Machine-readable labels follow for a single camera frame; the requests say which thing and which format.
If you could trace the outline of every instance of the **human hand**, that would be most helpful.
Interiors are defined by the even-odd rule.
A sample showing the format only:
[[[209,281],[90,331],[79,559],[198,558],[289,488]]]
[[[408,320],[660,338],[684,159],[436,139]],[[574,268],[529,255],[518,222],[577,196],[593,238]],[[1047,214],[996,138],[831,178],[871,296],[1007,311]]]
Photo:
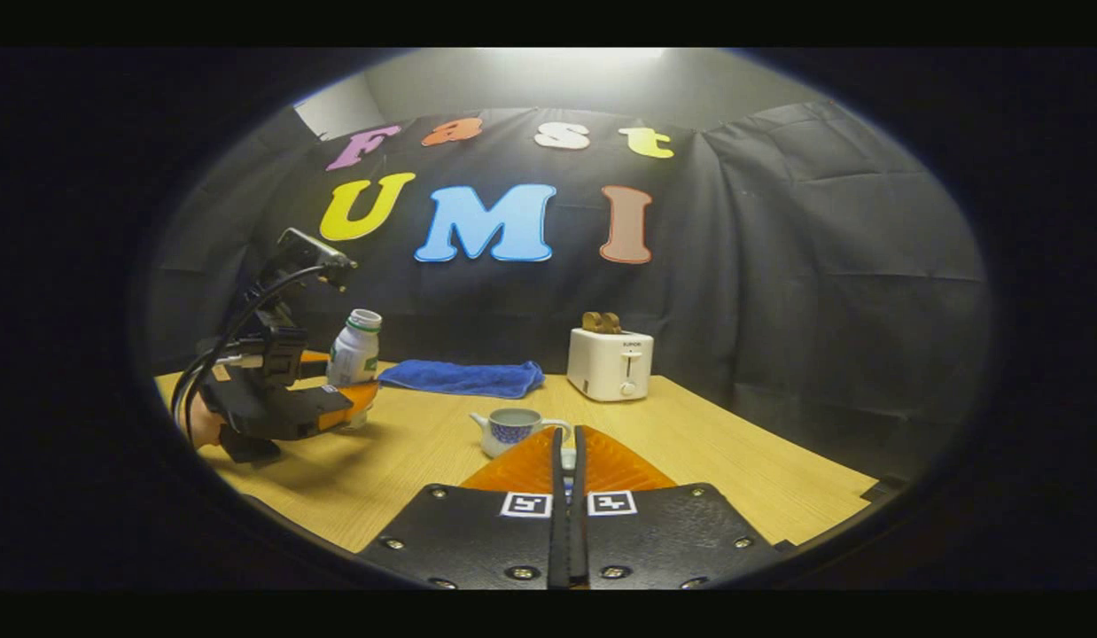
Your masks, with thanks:
[[[205,402],[201,399],[201,396],[195,395],[195,399],[191,402],[191,431],[193,432],[195,449],[203,445],[219,445],[222,425],[224,424],[225,419],[219,413],[211,412],[208,408],[205,408]],[[179,413],[179,429],[182,431],[182,435],[185,436],[184,409]]]

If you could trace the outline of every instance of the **orange gripper pad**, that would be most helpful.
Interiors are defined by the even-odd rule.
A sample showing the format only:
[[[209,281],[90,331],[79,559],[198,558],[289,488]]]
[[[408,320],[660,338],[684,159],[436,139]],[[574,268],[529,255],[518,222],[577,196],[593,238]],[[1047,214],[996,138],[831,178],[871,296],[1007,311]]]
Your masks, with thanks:
[[[552,437],[545,428],[510,447],[463,480],[461,488],[488,492],[552,493]]]
[[[631,452],[629,446],[588,425],[584,428],[585,465],[584,493],[615,492],[630,489],[642,492],[646,489],[677,488],[677,483],[642,456]]]
[[[348,400],[351,400],[351,408],[337,409],[335,412],[321,414],[317,421],[317,428],[321,432],[344,423],[344,421],[351,421],[351,418],[358,414],[358,412],[370,408],[371,402],[375,400],[375,394],[380,391],[380,381],[366,381],[353,386],[338,387],[337,389],[340,395],[347,396]]]

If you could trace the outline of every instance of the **pink letter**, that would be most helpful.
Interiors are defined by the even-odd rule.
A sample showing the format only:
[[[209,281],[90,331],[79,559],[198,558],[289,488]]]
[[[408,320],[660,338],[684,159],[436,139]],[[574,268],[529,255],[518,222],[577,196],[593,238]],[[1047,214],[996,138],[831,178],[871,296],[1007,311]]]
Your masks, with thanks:
[[[361,153],[371,153],[372,150],[380,148],[380,143],[386,137],[391,137],[395,133],[403,130],[399,126],[383,126],[383,128],[373,128],[371,130],[362,130],[361,133],[351,136],[351,143],[348,148],[339,153],[339,158],[325,170],[336,170],[346,169],[349,166],[354,166],[359,163],[359,156]]]

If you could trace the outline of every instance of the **teapot spout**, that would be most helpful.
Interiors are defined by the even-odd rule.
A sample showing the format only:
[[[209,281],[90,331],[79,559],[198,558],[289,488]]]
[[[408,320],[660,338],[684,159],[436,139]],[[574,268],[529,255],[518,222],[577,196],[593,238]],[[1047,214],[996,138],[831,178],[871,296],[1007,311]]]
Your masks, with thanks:
[[[471,419],[474,419],[475,423],[480,425],[483,433],[489,432],[489,419],[486,419],[476,412],[471,412]]]

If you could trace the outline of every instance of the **wooden table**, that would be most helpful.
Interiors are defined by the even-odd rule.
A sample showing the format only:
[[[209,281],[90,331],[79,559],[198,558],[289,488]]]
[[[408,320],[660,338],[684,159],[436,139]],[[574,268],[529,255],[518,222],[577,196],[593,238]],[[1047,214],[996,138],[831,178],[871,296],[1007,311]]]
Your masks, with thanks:
[[[378,371],[394,366],[380,364]],[[163,400],[179,375],[156,378]],[[649,396],[598,403],[564,375],[547,375],[522,400],[432,395],[384,387],[359,432],[278,442],[265,467],[237,465],[216,446],[200,454],[240,492],[258,497],[314,534],[358,552],[423,485],[459,485],[489,460],[468,413],[523,407],[609,433],[678,485],[710,482],[765,538],[800,545],[864,509],[877,479],[764,431],[665,377]],[[294,388],[325,383],[297,381]]]

